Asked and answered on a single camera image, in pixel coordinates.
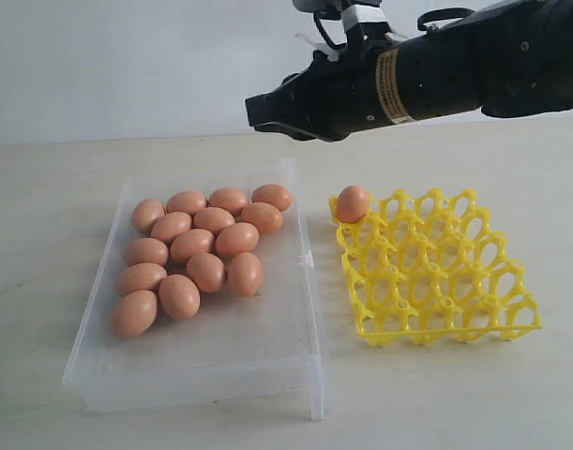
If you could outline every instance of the brown egg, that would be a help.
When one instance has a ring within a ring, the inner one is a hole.
[[[167,272],[160,265],[141,262],[124,270],[117,280],[117,291],[122,297],[136,291],[155,292],[165,277],[167,277]]]
[[[240,216],[242,208],[249,203],[249,197],[242,190],[223,187],[209,197],[209,206],[225,209],[234,217]]]
[[[167,212],[174,213],[179,211],[193,216],[206,206],[207,198],[202,194],[202,192],[187,190],[185,192],[175,194],[167,202]]]
[[[158,287],[158,299],[167,314],[178,321],[193,317],[201,305],[196,285],[183,275],[169,275]]]
[[[226,268],[217,256],[201,253],[188,260],[186,275],[204,293],[216,293],[226,281]]]
[[[273,204],[280,212],[286,211],[294,202],[293,193],[282,185],[263,185],[252,193],[254,202]]]
[[[127,265],[155,263],[165,265],[170,257],[167,246],[152,237],[134,239],[126,247],[124,261]]]
[[[259,243],[259,231],[246,222],[235,223],[223,230],[215,241],[215,250],[221,256],[235,256],[252,251]]]
[[[241,253],[228,266],[228,282],[240,297],[251,297],[264,283],[264,267],[252,253]]]
[[[356,223],[369,212],[369,192],[361,186],[348,186],[336,203],[336,218],[344,223]]]
[[[165,206],[159,200],[149,199],[138,203],[132,212],[132,226],[141,234],[150,234],[153,225],[165,216]]]
[[[194,216],[194,226],[196,228],[204,228],[215,235],[230,225],[234,225],[234,216],[225,209],[212,206],[202,209]]]
[[[153,292],[129,293],[121,299],[111,314],[111,332],[118,338],[135,338],[150,328],[157,312],[157,296]]]
[[[172,259],[184,264],[188,259],[199,253],[209,253],[213,250],[215,237],[208,230],[195,228],[183,232],[175,238],[170,252]]]
[[[192,219],[188,214],[182,212],[170,213],[155,223],[151,231],[151,237],[169,246],[177,236],[189,230],[191,225]]]
[[[269,203],[249,203],[242,209],[242,220],[254,225],[259,233],[273,233],[282,226],[282,213]]]

